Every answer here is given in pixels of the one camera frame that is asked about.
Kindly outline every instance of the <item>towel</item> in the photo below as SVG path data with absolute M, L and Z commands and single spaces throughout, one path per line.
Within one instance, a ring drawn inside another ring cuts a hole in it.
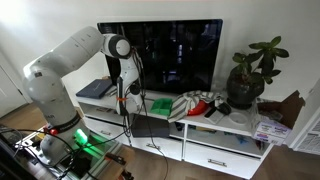
M 213 92 L 190 91 L 179 95 L 172 104 L 171 114 L 168 117 L 169 123 L 178 121 L 188 114 L 190 109 L 195 108 L 199 101 L 206 103 L 214 101 Z

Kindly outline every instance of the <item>plant pot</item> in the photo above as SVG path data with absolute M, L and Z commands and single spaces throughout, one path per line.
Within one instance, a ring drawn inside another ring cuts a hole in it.
M 263 91 L 264 81 L 255 84 L 245 83 L 239 74 L 230 74 L 227 80 L 227 101 L 237 109 L 250 108 L 255 98 Z

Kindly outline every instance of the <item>wooden floor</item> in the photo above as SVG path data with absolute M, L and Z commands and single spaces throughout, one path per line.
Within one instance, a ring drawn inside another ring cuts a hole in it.
M 28 105 L 0 119 L 11 128 L 38 129 L 45 124 L 41 112 Z M 162 156 L 135 149 L 135 160 L 127 169 L 136 180 L 162 180 L 166 163 Z M 167 180 L 236 180 L 235 176 L 187 162 L 168 159 Z M 252 179 L 254 180 L 316 180 L 320 179 L 320 156 L 292 151 L 286 146 L 275 147 Z

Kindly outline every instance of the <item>white wall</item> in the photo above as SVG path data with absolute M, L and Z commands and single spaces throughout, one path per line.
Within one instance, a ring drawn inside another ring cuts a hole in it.
M 97 22 L 205 19 L 224 20 L 215 82 L 224 85 L 235 65 L 234 52 L 281 35 L 290 58 L 278 60 L 282 73 L 263 97 L 282 100 L 298 89 L 305 97 L 320 77 L 319 0 L 212 0 L 185 2 L 24 1 L 0 0 L 0 50 L 22 76 L 28 62 L 54 48 L 84 26 Z M 97 54 L 63 78 L 74 98 L 83 86 L 106 74 L 105 58 Z

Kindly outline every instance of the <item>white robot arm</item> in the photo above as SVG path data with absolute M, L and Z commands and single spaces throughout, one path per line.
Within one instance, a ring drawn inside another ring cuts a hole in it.
M 131 50 L 130 43 L 123 36 L 102 35 L 97 29 L 86 27 L 23 69 L 24 88 L 42 111 L 48 122 L 49 132 L 64 139 L 74 148 L 75 132 L 81 129 L 88 136 L 89 130 L 74 109 L 61 78 L 79 69 L 99 51 L 120 60 L 117 112 L 127 115 L 137 111 L 142 105 L 140 91 L 130 91 L 131 85 L 139 79 L 133 59 L 133 53 L 136 52 Z M 48 135 L 42 140 L 40 147 L 48 164 L 55 164 L 68 152 L 63 142 Z

